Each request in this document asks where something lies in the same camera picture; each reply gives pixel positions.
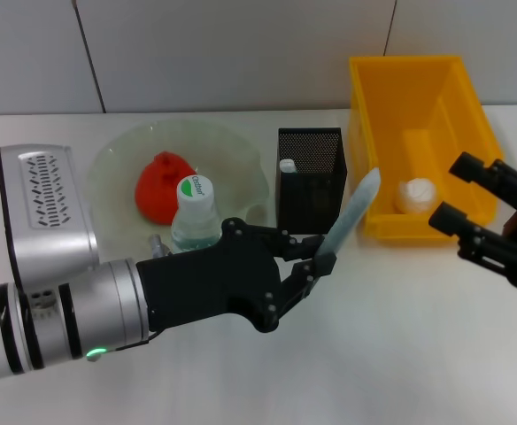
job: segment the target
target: green label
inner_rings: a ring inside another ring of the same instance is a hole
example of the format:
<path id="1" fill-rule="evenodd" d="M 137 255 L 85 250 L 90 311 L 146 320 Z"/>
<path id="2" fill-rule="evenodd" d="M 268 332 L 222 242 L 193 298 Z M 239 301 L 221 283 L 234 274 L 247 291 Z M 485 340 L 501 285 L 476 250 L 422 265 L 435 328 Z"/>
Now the green label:
<path id="1" fill-rule="evenodd" d="M 181 193 L 186 195 L 187 197 L 193 197 L 191 194 L 191 183 L 189 180 L 184 180 L 184 182 L 180 186 Z"/>

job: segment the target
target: small bottle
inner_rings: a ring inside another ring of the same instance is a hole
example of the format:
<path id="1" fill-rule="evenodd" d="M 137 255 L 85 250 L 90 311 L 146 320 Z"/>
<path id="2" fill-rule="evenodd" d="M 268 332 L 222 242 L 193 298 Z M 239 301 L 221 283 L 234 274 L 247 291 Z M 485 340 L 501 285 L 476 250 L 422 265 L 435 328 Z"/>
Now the small bottle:
<path id="1" fill-rule="evenodd" d="M 203 175 L 189 175 L 178 183 L 178 212 L 172 221 L 174 253 L 201 250 L 221 238 L 221 219 L 213 184 Z"/>

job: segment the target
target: white ball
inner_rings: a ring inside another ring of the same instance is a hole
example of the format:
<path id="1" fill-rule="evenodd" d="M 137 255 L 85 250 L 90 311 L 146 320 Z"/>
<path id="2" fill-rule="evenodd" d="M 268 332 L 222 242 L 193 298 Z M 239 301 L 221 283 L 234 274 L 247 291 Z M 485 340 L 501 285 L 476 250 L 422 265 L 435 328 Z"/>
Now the white ball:
<path id="1" fill-rule="evenodd" d="M 396 200 L 397 208 L 404 214 L 427 213 L 436 205 L 436 185 L 428 179 L 400 182 Z"/>

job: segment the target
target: ventilation grille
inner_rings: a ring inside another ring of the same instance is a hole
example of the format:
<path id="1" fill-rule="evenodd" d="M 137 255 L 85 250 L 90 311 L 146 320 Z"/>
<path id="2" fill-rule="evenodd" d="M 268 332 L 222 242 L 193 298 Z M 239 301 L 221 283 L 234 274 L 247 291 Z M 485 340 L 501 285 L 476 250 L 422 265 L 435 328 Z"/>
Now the ventilation grille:
<path id="1" fill-rule="evenodd" d="M 340 128 L 281 128 L 278 136 L 280 159 L 293 159 L 299 173 L 333 173 Z"/>
<path id="2" fill-rule="evenodd" d="M 28 207 L 34 228 L 60 228 L 72 219 L 58 158 L 42 152 L 24 159 Z"/>

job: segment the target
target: robotic hand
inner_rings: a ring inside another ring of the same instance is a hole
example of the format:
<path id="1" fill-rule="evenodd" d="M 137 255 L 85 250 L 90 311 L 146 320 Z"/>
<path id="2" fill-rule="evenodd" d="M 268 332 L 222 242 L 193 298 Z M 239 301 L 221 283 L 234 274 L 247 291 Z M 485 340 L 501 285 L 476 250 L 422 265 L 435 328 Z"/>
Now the robotic hand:
<path id="1" fill-rule="evenodd" d="M 478 158 L 464 152 L 450 173 L 465 182 L 476 182 L 516 210 L 502 235 L 467 219 L 458 209 L 442 203 L 429 219 L 432 228 L 459 237 L 459 256 L 501 274 L 517 288 L 517 171 L 497 159 L 483 167 Z"/>
<path id="2" fill-rule="evenodd" d="M 298 242 L 285 231 L 233 218 L 222 223 L 213 247 L 99 265 L 96 238 L 73 182 L 67 148 L 0 148 L 15 280 L 0 285 L 0 378 L 84 356 L 96 359 L 223 313 L 271 332 L 336 262 L 336 250 L 319 250 L 323 236 Z M 302 261 L 282 282 L 275 257 Z"/>

